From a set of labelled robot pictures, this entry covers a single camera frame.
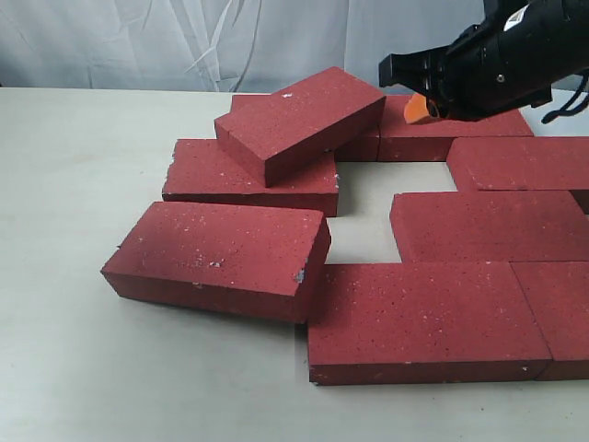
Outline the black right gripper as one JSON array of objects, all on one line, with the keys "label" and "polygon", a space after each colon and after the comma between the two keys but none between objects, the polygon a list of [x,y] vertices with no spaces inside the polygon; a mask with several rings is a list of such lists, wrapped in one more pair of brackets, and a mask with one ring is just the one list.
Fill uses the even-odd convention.
[{"label": "black right gripper", "polygon": [[502,34],[503,27],[473,25],[447,46],[391,53],[378,64],[379,86],[402,85],[414,92],[403,111],[412,125],[477,122],[551,102],[550,85],[534,87],[530,74],[509,72],[500,49]]}]

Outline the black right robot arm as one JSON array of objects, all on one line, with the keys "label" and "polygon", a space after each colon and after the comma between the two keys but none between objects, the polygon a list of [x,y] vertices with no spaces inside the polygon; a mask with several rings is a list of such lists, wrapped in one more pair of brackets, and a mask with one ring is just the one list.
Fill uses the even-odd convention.
[{"label": "black right robot arm", "polygon": [[552,101],[552,85],[583,77],[573,96],[542,122],[588,106],[588,4],[585,1],[487,1],[485,18],[451,44],[385,57],[380,87],[414,91],[404,110],[409,124],[477,122]]}]

